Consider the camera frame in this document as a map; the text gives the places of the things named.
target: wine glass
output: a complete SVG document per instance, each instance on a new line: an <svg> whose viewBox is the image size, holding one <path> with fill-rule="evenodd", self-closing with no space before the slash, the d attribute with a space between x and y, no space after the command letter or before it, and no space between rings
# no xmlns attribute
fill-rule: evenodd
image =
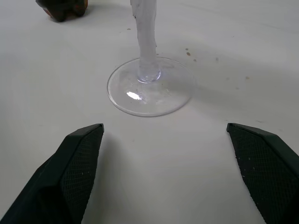
<svg viewBox="0 0 299 224"><path fill-rule="evenodd" d="M112 73L108 96L118 109L135 116L171 113L191 98L193 76L179 62L156 55L157 0L131 0L131 5L140 58L124 63Z"/></svg>

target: white surface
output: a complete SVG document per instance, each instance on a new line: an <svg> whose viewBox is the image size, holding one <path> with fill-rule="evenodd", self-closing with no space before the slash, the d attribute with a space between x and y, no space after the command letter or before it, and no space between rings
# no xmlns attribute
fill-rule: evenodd
<svg viewBox="0 0 299 224"><path fill-rule="evenodd" d="M61 24L33 0L0 1L0 217L64 136L104 123L109 152L85 223L263 224L225 129L278 133L298 153L298 7L158 0L157 53L192 70L199 88L179 111L147 119L106 93L112 71L138 57L129 0L91 2Z"/></svg>

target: dark object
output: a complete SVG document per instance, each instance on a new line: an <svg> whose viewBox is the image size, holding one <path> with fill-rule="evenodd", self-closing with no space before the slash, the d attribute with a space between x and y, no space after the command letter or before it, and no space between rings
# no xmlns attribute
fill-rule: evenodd
<svg viewBox="0 0 299 224"><path fill-rule="evenodd" d="M36 2L58 22L63 22L68 12L83 16L88 5L88 0L36 0Z"/></svg>
<svg viewBox="0 0 299 224"><path fill-rule="evenodd" d="M267 224L299 223L299 157L277 135L228 124L242 178Z"/></svg>
<svg viewBox="0 0 299 224"><path fill-rule="evenodd" d="M66 136L0 224L80 224L93 188L103 132L103 125L92 125Z"/></svg>

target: glass base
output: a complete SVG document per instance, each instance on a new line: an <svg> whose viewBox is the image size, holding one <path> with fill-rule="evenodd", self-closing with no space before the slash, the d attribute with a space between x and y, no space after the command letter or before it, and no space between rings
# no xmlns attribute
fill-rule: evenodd
<svg viewBox="0 0 299 224"><path fill-rule="evenodd" d="M176 111L192 95L193 76L177 61L157 57L160 77L151 83L138 81L139 58L118 67L110 76L107 92L120 110L141 117L154 117Z"/></svg>

